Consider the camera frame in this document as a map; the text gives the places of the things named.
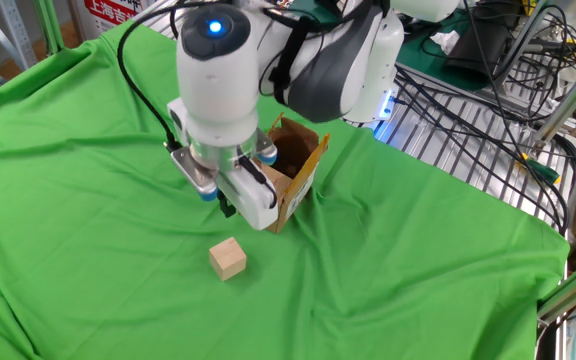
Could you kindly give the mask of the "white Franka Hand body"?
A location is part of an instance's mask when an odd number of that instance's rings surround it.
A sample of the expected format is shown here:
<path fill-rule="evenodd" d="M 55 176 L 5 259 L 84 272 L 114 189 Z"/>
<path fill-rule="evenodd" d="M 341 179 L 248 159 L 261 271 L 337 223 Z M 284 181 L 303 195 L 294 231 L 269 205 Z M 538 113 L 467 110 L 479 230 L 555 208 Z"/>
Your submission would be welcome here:
<path fill-rule="evenodd" d="M 277 148 L 258 128 L 258 113 L 232 121 L 201 120 L 177 98 L 167 104 L 181 147 L 171 152 L 173 163 L 205 201 L 222 191 L 255 230 L 278 218 L 274 185 L 254 163 L 272 163 Z"/>

